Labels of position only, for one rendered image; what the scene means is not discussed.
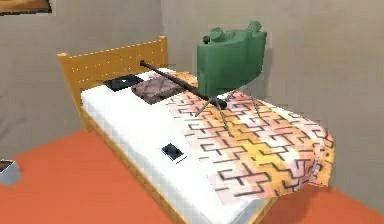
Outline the wooden bed with white mattress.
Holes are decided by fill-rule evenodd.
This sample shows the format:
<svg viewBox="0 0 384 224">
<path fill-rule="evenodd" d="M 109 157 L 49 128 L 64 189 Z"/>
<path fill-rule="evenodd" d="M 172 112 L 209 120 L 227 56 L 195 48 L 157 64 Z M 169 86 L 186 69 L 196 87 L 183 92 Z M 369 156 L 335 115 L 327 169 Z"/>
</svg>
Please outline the wooden bed with white mattress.
<svg viewBox="0 0 384 224">
<path fill-rule="evenodd" d="M 176 224 L 259 224 L 281 197 L 222 202 L 166 99 L 150 105 L 132 92 L 134 85 L 114 92 L 104 84 L 129 74 L 143 81 L 160 77 L 140 61 L 166 72 L 166 37 L 58 58 L 85 130 L 103 138 Z M 174 161 L 161 151 L 169 143 L 183 152 Z"/>
</svg>

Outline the black laptop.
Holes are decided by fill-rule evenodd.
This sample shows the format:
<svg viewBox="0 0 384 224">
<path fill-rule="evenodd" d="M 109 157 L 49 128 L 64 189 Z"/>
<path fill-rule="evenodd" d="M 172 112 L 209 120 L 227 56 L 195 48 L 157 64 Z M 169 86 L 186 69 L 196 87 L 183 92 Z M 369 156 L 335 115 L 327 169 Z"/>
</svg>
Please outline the black laptop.
<svg viewBox="0 0 384 224">
<path fill-rule="evenodd" d="M 143 82 L 142 78 L 140 78 L 136 75 L 133 75 L 133 74 L 129 74 L 129 75 L 121 76 L 121 77 L 114 78 L 111 80 L 107 80 L 104 82 L 104 84 L 109 89 L 116 92 L 116 91 L 120 91 L 120 90 L 128 88 L 128 87 L 131 87 L 133 85 L 136 85 L 140 82 Z"/>
</svg>

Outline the black baseball bat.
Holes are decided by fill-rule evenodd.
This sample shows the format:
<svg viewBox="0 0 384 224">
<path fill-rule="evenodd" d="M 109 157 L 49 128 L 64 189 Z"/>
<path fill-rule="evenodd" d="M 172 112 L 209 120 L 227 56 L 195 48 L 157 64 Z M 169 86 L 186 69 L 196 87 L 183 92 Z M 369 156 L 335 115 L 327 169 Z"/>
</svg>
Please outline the black baseball bat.
<svg viewBox="0 0 384 224">
<path fill-rule="evenodd" d="M 144 60 L 141 60 L 140 61 L 140 65 L 142 67 L 145 67 L 145 68 L 148 68 L 154 72 L 156 72 L 157 74 L 171 80 L 172 82 L 176 83 L 177 85 L 181 86 L 182 88 L 184 88 L 185 90 L 193 93 L 195 96 L 198 96 L 199 98 L 207 101 L 209 104 L 212 104 L 214 106 L 218 106 L 220 109 L 225 109 L 227 107 L 227 103 L 224 101 L 224 100 L 221 100 L 217 97 L 214 97 L 214 98 L 208 98 L 207 96 L 204 96 L 202 94 L 200 94 L 198 91 L 197 91 L 197 88 L 188 84 L 187 82 L 185 81 L 182 81 L 181 79 L 179 78 L 176 78 L 176 77 L 173 77 L 173 76 L 170 76 L 160 70 L 158 70 L 157 68 L 153 67 L 152 65 L 148 64 L 147 62 L 145 62 Z"/>
</svg>

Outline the small black phone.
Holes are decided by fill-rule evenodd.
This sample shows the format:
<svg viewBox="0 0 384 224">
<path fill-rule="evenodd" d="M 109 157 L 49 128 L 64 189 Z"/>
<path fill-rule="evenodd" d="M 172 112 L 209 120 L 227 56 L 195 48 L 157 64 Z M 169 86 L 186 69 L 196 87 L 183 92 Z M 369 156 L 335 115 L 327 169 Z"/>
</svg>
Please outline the small black phone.
<svg viewBox="0 0 384 224">
<path fill-rule="evenodd" d="M 167 155 L 172 161 L 176 160 L 180 156 L 183 155 L 183 152 L 178 149 L 173 144 L 169 143 L 168 145 L 164 146 L 161 151 Z"/>
</svg>

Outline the brown patterned pillow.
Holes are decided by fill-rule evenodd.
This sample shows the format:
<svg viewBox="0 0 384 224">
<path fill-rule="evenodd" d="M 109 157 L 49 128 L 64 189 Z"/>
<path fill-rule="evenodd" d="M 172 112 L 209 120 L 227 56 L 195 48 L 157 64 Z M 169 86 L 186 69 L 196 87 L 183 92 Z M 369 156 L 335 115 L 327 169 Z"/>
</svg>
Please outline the brown patterned pillow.
<svg viewBox="0 0 384 224">
<path fill-rule="evenodd" d="M 156 77 L 140 82 L 134 85 L 131 90 L 136 96 L 150 105 L 184 91 L 181 86 L 164 77 Z"/>
</svg>

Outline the orange patterned blanket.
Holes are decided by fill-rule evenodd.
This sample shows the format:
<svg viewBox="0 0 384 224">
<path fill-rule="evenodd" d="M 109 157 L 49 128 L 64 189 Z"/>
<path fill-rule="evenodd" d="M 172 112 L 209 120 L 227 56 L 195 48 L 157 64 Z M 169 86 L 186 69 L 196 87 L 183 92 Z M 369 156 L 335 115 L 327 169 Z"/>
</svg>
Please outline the orange patterned blanket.
<svg viewBox="0 0 384 224">
<path fill-rule="evenodd" d="M 329 184 L 335 144 L 324 127 L 242 92 L 223 97 L 223 111 L 187 91 L 165 100 L 222 202 Z"/>
</svg>

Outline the grey bin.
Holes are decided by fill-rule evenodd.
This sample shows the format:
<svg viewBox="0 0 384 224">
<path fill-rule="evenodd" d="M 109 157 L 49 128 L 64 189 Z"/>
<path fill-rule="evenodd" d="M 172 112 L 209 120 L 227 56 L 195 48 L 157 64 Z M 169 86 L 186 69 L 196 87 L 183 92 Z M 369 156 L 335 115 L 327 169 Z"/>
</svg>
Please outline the grey bin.
<svg viewBox="0 0 384 224">
<path fill-rule="evenodd" d="M 0 160 L 0 183 L 14 185 L 21 178 L 20 168 L 14 160 Z"/>
</svg>

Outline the framed orange wall picture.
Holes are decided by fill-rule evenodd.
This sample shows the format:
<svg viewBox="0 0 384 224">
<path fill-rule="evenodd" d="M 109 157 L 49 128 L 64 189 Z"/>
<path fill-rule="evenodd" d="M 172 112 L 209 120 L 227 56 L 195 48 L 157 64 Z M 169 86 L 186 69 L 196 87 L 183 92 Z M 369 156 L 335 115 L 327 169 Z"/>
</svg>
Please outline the framed orange wall picture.
<svg viewBox="0 0 384 224">
<path fill-rule="evenodd" d="M 0 16 L 51 12 L 50 0 L 0 0 Z"/>
</svg>

